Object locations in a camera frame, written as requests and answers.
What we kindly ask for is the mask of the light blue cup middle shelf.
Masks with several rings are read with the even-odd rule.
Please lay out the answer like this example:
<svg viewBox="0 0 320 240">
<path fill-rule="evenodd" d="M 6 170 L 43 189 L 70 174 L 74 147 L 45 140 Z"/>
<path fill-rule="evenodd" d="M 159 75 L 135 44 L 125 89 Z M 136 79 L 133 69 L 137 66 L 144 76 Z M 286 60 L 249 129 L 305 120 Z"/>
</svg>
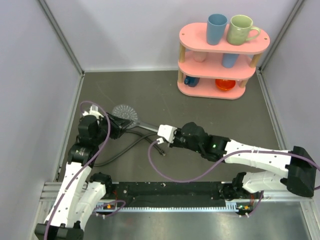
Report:
<svg viewBox="0 0 320 240">
<path fill-rule="evenodd" d="M 227 69 L 232 68 L 235 65 L 238 57 L 239 54 L 224 53 L 222 56 L 222 66 Z"/>
</svg>

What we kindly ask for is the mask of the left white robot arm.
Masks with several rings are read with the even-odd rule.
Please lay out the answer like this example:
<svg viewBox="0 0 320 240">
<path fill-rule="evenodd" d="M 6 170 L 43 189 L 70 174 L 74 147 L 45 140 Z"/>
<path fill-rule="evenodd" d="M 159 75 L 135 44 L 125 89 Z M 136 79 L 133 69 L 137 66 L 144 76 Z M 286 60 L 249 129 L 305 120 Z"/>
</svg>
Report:
<svg viewBox="0 0 320 240">
<path fill-rule="evenodd" d="M 114 191 L 109 175 L 90 176 L 95 160 L 108 139 L 118 139 L 131 120 L 99 113 L 84 114 L 75 144 L 68 152 L 62 184 L 44 223 L 34 233 L 39 240 L 81 240 L 86 224 L 101 198 Z"/>
</svg>

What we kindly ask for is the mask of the orange bowl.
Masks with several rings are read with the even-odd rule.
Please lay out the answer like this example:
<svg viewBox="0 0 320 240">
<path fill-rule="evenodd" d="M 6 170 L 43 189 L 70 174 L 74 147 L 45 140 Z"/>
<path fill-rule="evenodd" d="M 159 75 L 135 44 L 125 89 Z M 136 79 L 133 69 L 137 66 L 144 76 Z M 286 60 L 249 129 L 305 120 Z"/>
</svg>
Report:
<svg viewBox="0 0 320 240">
<path fill-rule="evenodd" d="M 228 79 L 216 79 L 215 85 L 221 91 L 230 91 L 236 85 L 235 80 L 228 80 Z"/>
</svg>

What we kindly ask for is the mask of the aluminium rail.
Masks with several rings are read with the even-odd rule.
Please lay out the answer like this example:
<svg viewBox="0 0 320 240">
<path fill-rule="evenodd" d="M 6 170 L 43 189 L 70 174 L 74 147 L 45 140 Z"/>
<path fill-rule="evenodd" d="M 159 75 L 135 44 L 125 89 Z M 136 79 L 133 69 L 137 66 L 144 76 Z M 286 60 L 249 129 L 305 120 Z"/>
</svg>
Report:
<svg viewBox="0 0 320 240">
<path fill-rule="evenodd" d="M 262 202 L 310 202 L 311 198 L 282 190 L 264 193 L 235 191 L 228 182 L 115 182 L 112 192 L 97 202 L 98 213 L 122 212 L 251 212 Z"/>
</svg>

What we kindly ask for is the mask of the dark blue cup bottom shelf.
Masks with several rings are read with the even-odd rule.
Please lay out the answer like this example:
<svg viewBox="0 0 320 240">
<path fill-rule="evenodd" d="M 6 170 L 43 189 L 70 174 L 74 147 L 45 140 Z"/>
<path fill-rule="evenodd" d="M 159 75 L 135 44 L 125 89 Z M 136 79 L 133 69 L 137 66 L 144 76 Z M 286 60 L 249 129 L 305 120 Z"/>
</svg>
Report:
<svg viewBox="0 0 320 240">
<path fill-rule="evenodd" d="M 198 85 L 199 81 L 199 77 L 186 76 L 183 82 L 185 85 L 194 88 Z"/>
</svg>

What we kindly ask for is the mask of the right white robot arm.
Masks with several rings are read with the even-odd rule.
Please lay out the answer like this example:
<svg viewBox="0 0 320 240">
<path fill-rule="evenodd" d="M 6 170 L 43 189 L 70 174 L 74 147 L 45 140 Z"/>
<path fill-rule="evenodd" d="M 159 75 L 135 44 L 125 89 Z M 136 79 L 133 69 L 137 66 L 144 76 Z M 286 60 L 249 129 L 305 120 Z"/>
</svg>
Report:
<svg viewBox="0 0 320 240">
<path fill-rule="evenodd" d="M 233 192 L 239 198 L 259 191 L 284 189 L 300 197 L 314 196 L 317 168 L 303 147 L 272 150 L 250 146 L 228 137 L 208 134 L 194 122 L 182 128 L 166 126 L 163 138 L 170 147 L 197 152 L 211 162 L 261 169 L 256 173 L 239 173 L 233 179 Z"/>
</svg>

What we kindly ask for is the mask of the green mug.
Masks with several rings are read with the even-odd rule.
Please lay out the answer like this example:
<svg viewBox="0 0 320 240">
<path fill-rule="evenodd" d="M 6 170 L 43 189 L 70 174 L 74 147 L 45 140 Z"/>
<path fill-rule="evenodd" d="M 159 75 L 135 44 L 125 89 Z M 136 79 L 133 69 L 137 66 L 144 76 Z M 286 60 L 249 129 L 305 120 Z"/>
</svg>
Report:
<svg viewBox="0 0 320 240">
<path fill-rule="evenodd" d="M 240 46 L 257 38 L 261 29 L 253 26 L 253 20 L 246 15 L 235 15 L 230 19 L 226 40 L 229 44 Z"/>
</svg>

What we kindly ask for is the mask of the pink three-tier shelf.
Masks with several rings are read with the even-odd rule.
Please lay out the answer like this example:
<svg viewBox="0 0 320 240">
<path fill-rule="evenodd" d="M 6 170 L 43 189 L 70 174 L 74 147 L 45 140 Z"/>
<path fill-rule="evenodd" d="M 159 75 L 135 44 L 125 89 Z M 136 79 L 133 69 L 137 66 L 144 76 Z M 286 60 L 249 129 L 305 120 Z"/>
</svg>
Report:
<svg viewBox="0 0 320 240">
<path fill-rule="evenodd" d="M 179 59 L 177 87 L 181 93 L 191 97 L 235 100 L 246 90 L 248 80 L 256 71 L 256 66 L 270 44 L 269 35 L 260 35 L 242 45 L 231 45 L 222 38 L 217 45 L 209 45 L 206 39 L 207 23 L 196 22 L 185 25 L 179 32 Z M 193 52 L 207 52 L 203 62 L 196 62 Z M 222 65 L 223 54 L 239 54 L 232 68 Z M 196 87 L 184 84 L 186 76 L 199 78 Z M 234 80 L 235 87 L 222 91 L 216 87 L 215 80 Z"/>
</svg>

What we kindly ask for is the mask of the pink cup middle shelf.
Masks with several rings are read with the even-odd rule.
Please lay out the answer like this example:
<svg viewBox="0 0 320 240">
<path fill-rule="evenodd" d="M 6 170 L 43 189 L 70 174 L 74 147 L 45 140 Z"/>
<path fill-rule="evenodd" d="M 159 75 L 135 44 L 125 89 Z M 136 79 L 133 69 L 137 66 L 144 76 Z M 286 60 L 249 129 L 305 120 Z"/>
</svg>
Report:
<svg viewBox="0 0 320 240">
<path fill-rule="evenodd" d="M 194 51 L 193 52 L 193 59 L 198 63 L 202 63 L 203 61 L 206 60 L 207 54 L 208 53 L 204 52 L 204 51 Z"/>
</svg>

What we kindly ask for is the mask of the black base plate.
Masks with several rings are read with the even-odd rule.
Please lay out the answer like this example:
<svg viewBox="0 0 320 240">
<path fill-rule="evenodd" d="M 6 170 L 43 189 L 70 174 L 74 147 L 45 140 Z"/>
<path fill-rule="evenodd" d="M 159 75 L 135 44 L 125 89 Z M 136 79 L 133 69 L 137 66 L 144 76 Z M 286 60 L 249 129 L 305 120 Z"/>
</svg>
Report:
<svg viewBox="0 0 320 240">
<path fill-rule="evenodd" d="M 225 207 L 218 182 L 119 182 L 105 198 L 124 200 L 127 208 Z"/>
</svg>

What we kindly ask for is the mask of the blue tumbler on top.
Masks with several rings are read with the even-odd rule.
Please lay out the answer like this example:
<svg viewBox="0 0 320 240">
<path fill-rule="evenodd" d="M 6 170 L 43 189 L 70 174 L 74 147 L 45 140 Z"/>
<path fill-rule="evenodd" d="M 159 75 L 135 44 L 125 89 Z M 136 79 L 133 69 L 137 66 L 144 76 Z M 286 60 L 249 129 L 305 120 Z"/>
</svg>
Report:
<svg viewBox="0 0 320 240">
<path fill-rule="evenodd" d="M 209 45 L 218 45 L 222 39 L 228 19 L 223 14 L 212 14 L 208 17 L 206 27 L 206 41 Z"/>
</svg>

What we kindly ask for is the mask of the grey shower head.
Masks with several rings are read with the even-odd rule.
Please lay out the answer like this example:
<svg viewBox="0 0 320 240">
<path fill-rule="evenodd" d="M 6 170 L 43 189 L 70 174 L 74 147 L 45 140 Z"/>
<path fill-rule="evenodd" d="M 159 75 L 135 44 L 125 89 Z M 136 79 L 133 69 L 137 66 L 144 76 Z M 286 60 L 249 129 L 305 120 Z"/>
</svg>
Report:
<svg viewBox="0 0 320 240">
<path fill-rule="evenodd" d="M 143 122 L 139 119 L 137 112 L 129 105 L 120 104 L 113 108 L 111 114 L 115 117 L 130 120 L 131 124 L 127 127 L 127 129 L 134 129 L 134 128 L 142 128 L 145 130 L 149 130 L 152 132 L 157 133 L 159 130 L 158 126 L 154 126 L 152 124 Z"/>
</svg>

